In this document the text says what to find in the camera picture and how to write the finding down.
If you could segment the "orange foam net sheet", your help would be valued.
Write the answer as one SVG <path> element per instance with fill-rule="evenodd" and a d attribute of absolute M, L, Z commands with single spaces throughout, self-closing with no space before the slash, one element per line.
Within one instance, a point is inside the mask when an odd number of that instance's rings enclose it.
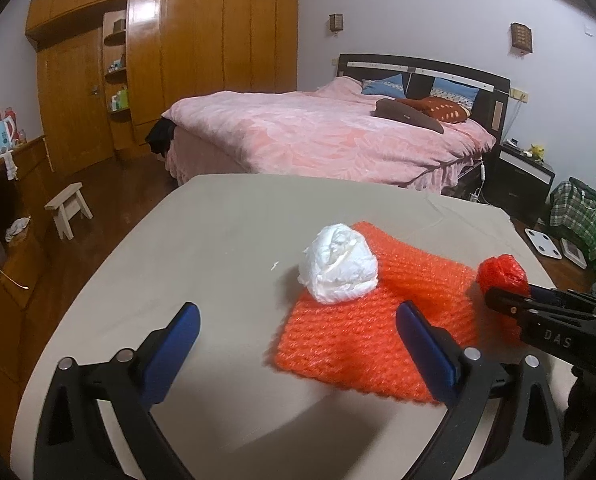
<path fill-rule="evenodd" d="M 380 284 L 342 304 L 319 304 L 300 292 L 273 352 L 280 370 L 360 393 L 432 402 L 396 327 L 398 305 L 411 300 L 433 326 L 461 346 L 477 341 L 475 279 L 411 286 Z"/>
<path fill-rule="evenodd" d="M 352 227 L 376 255 L 378 284 L 413 301 L 424 315 L 474 306 L 470 292 L 474 269 L 397 240 L 370 222 L 356 222 Z"/>

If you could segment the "red plastic bag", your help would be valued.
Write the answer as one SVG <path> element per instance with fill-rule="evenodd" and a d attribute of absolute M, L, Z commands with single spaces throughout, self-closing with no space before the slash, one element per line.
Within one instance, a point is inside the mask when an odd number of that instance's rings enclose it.
<path fill-rule="evenodd" d="M 483 295 L 490 288 L 496 287 L 523 297 L 530 296 L 527 274 L 512 255 L 500 255 L 484 260 L 478 266 L 476 282 Z M 484 303 L 496 320 L 502 340 L 511 347 L 519 347 L 519 327 L 516 322 L 509 316 L 492 310 L 488 300 L 484 300 Z"/>

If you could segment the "white paper ball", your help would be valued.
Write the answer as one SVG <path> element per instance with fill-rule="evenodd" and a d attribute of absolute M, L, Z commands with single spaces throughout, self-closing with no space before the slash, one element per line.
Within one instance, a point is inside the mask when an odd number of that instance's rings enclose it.
<path fill-rule="evenodd" d="M 365 237 L 345 223 L 323 228 L 304 250 L 298 282 L 318 304 L 359 299 L 378 285 L 378 260 Z"/>

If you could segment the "white bathroom scale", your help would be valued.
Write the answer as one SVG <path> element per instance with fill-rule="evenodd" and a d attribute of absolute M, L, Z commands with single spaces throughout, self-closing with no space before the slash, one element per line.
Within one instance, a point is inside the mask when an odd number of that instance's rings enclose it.
<path fill-rule="evenodd" d="M 562 253 L 548 234 L 528 228 L 525 229 L 525 234 L 527 240 L 530 241 L 530 244 L 540 256 L 555 260 L 563 258 Z"/>

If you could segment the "plaid cloth covered chair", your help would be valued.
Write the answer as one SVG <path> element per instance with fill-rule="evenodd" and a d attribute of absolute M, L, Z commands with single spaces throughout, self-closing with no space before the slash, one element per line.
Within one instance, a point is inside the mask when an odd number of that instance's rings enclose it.
<path fill-rule="evenodd" d="M 550 195 L 548 225 L 571 232 L 596 260 L 596 191 L 577 178 L 560 182 Z"/>

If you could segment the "black white nightstand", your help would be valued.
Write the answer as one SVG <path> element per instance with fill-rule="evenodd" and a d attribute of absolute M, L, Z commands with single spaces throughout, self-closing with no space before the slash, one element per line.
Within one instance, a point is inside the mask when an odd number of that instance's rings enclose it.
<path fill-rule="evenodd" d="M 554 170 L 544 162 L 499 144 L 487 162 L 484 200 L 533 228 L 543 214 L 554 178 Z"/>

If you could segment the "yellow plush toy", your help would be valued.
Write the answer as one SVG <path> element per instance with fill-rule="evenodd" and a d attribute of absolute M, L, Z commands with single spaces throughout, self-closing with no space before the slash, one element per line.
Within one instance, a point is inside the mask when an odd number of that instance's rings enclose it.
<path fill-rule="evenodd" d="M 530 156 L 535 160 L 544 161 L 545 148 L 542 145 L 532 144 L 529 149 Z"/>

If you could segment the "wooden side desk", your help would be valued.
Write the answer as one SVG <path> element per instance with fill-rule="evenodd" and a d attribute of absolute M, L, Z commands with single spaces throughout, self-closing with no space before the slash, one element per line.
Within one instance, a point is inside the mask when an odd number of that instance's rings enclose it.
<path fill-rule="evenodd" d="M 17 176 L 10 178 L 0 159 L 0 441 L 10 437 L 20 396 L 19 345 L 27 301 L 45 258 L 33 228 L 27 226 L 8 247 L 5 234 L 15 220 L 28 217 L 21 183 L 46 162 L 42 138 L 13 150 Z"/>

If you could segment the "black bed headboard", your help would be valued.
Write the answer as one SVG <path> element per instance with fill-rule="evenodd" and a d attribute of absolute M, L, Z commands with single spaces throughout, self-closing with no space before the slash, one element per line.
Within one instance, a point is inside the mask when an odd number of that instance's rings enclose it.
<path fill-rule="evenodd" d="M 503 133 L 511 81 L 505 77 L 462 65 L 411 58 L 410 56 L 343 53 L 338 56 L 337 75 L 358 81 L 384 79 L 397 74 L 406 82 L 405 95 L 421 99 L 432 91 L 436 79 L 462 84 L 477 90 L 470 118 L 479 122 L 500 142 Z"/>

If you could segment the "pink quilted bed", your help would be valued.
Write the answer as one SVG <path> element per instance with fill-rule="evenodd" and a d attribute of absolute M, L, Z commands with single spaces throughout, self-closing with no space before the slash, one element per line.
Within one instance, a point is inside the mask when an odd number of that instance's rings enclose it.
<path fill-rule="evenodd" d="M 379 117 L 382 96 L 348 76 L 315 91 L 219 91 L 172 104 L 145 141 L 179 183 L 199 174 L 284 174 L 440 193 L 496 137 L 472 118 L 429 129 Z"/>

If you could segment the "right blue pillow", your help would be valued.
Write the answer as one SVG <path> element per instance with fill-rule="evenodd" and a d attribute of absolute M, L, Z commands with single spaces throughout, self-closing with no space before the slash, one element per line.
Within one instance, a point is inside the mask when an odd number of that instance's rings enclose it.
<path fill-rule="evenodd" d="M 436 77 L 429 95 L 458 104 L 463 110 L 470 113 L 475 104 L 478 92 L 478 88 Z"/>

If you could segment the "blue pillow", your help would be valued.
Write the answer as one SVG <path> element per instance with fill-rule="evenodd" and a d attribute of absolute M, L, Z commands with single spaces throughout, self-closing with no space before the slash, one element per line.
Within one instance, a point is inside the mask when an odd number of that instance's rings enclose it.
<path fill-rule="evenodd" d="M 384 79 L 364 80 L 362 94 L 366 96 L 388 96 L 388 98 L 404 99 L 406 83 L 402 74 Z"/>
<path fill-rule="evenodd" d="M 429 95 L 458 104 L 463 110 L 470 113 L 475 104 L 478 92 L 478 88 L 436 77 Z"/>

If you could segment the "wall power socket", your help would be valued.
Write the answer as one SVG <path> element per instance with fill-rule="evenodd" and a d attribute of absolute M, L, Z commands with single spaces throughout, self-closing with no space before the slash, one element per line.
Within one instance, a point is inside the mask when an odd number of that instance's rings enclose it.
<path fill-rule="evenodd" d="M 528 93 L 516 88 L 511 88 L 508 95 L 511 99 L 514 99 L 519 102 L 527 103 L 528 102 Z"/>

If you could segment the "right wooden wall lamp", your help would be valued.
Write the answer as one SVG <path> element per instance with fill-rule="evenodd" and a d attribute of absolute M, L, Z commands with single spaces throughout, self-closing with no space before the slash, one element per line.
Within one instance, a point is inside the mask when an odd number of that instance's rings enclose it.
<path fill-rule="evenodd" d="M 512 23 L 510 25 L 511 47 L 521 54 L 533 51 L 532 30 L 525 24 Z"/>

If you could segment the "wooden wall lamp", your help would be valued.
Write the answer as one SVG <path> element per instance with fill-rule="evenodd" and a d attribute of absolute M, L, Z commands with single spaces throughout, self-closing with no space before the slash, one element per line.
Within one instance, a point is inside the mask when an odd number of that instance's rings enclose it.
<path fill-rule="evenodd" d="M 510 25 L 511 47 L 521 54 L 533 51 L 532 30 L 525 24 L 512 23 Z"/>
<path fill-rule="evenodd" d="M 328 29 L 334 35 L 345 29 L 344 16 L 341 13 L 333 13 L 328 16 Z"/>

